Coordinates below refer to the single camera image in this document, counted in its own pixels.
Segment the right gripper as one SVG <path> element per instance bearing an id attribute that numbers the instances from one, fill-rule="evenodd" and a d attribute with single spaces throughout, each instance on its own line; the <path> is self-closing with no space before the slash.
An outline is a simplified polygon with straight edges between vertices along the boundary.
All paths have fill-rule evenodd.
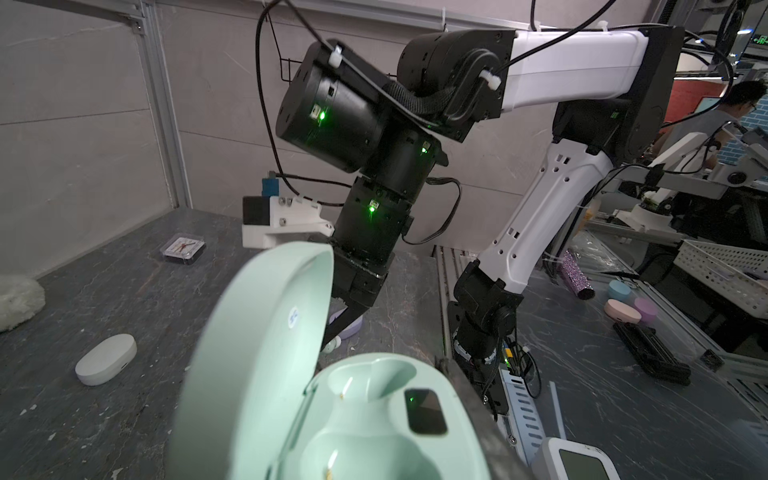
<path id="1" fill-rule="evenodd" d="M 334 251 L 331 303 L 346 311 L 325 326 L 320 349 L 374 304 L 410 224 L 412 204 L 384 186 L 358 177 L 329 239 Z"/>

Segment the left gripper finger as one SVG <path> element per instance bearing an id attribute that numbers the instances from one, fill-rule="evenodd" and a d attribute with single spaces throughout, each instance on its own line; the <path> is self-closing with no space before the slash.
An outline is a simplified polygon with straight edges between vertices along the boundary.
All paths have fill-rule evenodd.
<path id="1" fill-rule="evenodd" d="M 436 358 L 435 367 L 449 380 L 472 423 L 491 479 L 534 480 L 531 469 L 501 435 L 491 413 L 455 360 Z"/>

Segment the green earbud charging case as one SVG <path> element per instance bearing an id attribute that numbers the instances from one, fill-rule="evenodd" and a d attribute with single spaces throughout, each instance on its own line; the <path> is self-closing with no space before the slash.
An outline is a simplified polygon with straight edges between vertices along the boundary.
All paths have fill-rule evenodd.
<path id="1" fill-rule="evenodd" d="M 358 354 L 323 369 L 332 249 L 290 242 L 249 260 L 191 358 L 169 479 L 486 479 L 459 395 L 409 356 Z"/>

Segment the purple earbud charging case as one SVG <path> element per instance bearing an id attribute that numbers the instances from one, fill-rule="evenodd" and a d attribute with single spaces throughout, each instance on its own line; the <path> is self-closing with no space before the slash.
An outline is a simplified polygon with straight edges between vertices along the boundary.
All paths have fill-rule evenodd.
<path id="1" fill-rule="evenodd" d="M 328 319 L 328 324 L 331 325 L 339 316 L 341 316 L 346 311 L 346 308 L 343 308 L 334 314 L 332 314 Z M 338 335 L 338 337 L 344 341 L 354 335 L 356 335 L 363 323 L 363 316 L 359 316 L 356 320 L 354 320 L 350 325 L 348 325 L 344 330 L 341 331 L 341 333 Z"/>

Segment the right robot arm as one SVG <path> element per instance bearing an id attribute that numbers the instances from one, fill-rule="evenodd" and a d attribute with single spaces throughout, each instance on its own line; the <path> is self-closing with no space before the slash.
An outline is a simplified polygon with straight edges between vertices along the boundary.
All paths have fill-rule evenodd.
<path id="1" fill-rule="evenodd" d="M 460 30 L 419 36 L 390 78 L 337 40 L 308 49 L 281 104 L 282 140 L 355 175 L 330 245 L 345 311 L 331 340 L 370 309 L 443 139 L 479 122 L 555 104 L 552 141 L 522 203 L 454 288 L 457 346 L 490 357 L 516 327 L 530 275 L 586 195 L 639 156 L 666 115 L 686 31 L 654 25 L 552 31 Z"/>

